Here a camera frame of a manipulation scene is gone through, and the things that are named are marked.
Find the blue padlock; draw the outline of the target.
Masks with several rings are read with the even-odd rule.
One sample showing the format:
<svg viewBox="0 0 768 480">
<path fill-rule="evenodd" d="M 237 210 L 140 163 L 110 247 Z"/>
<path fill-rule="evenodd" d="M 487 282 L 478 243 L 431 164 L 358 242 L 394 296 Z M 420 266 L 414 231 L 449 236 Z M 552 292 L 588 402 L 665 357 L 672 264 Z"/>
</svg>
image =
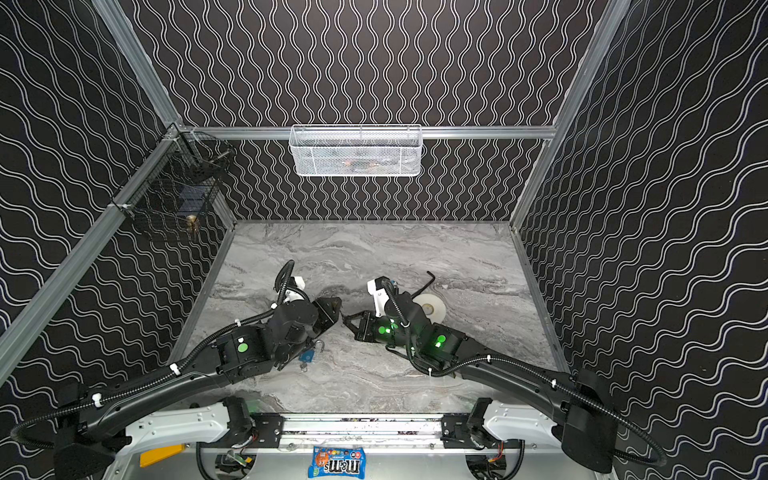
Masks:
<svg viewBox="0 0 768 480">
<path fill-rule="evenodd" d="M 325 343 L 323 340 L 315 340 L 310 346 L 302 351 L 299 355 L 299 361 L 301 364 L 310 364 L 314 358 L 322 353 L 325 349 Z"/>
</svg>

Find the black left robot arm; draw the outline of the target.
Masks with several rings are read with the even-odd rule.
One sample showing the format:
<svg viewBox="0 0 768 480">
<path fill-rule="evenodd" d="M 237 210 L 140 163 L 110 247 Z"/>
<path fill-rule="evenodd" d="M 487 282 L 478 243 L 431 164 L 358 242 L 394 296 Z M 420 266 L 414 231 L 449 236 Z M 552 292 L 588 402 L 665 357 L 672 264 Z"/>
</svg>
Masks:
<svg viewBox="0 0 768 480">
<path fill-rule="evenodd" d="M 316 346 L 341 317 L 338 297 L 310 299 L 287 261 L 275 279 L 277 299 L 201 340 L 185 357 L 107 388 L 64 387 L 59 406 L 15 425 L 10 438 L 53 453 L 59 479 L 103 473 L 139 441 L 140 420 L 191 396 L 281 371 Z"/>
</svg>

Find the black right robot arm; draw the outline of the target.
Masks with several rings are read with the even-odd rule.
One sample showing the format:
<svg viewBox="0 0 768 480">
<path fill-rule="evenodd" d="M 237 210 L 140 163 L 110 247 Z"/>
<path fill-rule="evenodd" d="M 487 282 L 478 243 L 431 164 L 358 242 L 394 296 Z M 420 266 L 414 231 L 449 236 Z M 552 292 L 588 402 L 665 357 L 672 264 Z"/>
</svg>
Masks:
<svg viewBox="0 0 768 480">
<path fill-rule="evenodd" d="M 431 378 L 461 378 L 510 394 L 553 423 L 566 456 L 607 474 L 621 459 L 662 467 L 669 457 L 644 429 L 616 412 L 606 381 L 592 371 L 549 370 L 497 352 L 468 334 L 432 322 L 414 296 L 387 277 L 368 283 L 374 308 L 343 316 L 359 342 L 377 343 Z"/>
</svg>

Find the white tape roll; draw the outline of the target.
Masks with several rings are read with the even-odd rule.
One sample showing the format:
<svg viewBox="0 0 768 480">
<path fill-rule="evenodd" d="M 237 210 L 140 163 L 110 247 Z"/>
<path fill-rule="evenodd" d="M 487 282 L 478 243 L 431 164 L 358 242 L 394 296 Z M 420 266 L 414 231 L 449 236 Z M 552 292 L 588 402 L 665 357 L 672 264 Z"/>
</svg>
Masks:
<svg viewBox="0 0 768 480">
<path fill-rule="evenodd" d="M 437 295 L 422 293 L 415 296 L 413 301 L 421 306 L 424 314 L 432 323 L 442 323 L 447 316 L 447 307 Z"/>
</svg>

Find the blue candy bag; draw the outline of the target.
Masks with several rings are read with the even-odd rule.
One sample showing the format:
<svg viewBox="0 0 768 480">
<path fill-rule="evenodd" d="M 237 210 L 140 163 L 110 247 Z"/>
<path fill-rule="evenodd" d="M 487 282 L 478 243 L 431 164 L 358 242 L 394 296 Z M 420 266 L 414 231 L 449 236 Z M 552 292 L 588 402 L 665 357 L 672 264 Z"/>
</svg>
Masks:
<svg viewBox="0 0 768 480">
<path fill-rule="evenodd" d="M 366 453 L 362 448 L 315 446 L 308 467 L 308 477 L 312 479 L 339 476 L 364 479 L 366 465 Z"/>
</svg>

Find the brass object in basket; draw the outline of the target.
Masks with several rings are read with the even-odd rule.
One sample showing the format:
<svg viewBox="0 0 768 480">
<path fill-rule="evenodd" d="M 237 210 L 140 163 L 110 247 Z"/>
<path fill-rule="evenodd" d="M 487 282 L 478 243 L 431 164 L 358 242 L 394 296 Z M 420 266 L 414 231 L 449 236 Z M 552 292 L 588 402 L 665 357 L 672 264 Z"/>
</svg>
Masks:
<svg viewBox="0 0 768 480">
<path fill-rule="evenodd" d="M 195 215 L 189 215 L 186 217 L 186 230 L 188 233 L 197 233 L 200 229 L 200 222 Z"/>
</svg>

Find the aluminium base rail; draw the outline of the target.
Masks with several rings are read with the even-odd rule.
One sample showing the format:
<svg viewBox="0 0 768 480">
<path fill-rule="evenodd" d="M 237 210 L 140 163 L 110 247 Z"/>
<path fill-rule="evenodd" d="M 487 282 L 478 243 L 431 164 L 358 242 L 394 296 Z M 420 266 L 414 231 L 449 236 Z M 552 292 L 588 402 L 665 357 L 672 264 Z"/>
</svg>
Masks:
<svg viewBox="0 0 768 480">
<path fill-rule="evenodd" d="M 501 440 L 507 451 L 518 440 L 535 453 L 561 452 L 555 423 L 524 405 L 491 409 L 484 421 L 470 413 L 269 414 L 253 416 L 256 437 L 237 444 L 239 453 L 309 453 L 315 446 L 357 448 L 369 453 L 492 453 Z"/>
</svg>

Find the aluminium corner frame post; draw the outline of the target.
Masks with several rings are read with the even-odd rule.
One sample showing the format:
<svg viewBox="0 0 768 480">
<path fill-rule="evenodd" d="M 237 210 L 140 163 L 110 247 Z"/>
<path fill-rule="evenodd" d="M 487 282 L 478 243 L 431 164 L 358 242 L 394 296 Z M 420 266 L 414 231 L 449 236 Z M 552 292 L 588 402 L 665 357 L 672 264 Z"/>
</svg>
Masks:
<svg viewBox="0 0 768 480">
<path fill-rule="evenodd" d="M 141 44 L 130 19 L 119 1 L 95 0 L 95 10 L 112 35 L 119 51 L 134 72 L 139 86 L 163 124 L 180 126 L 183 121 L 152 61 Z"/>
</svg>

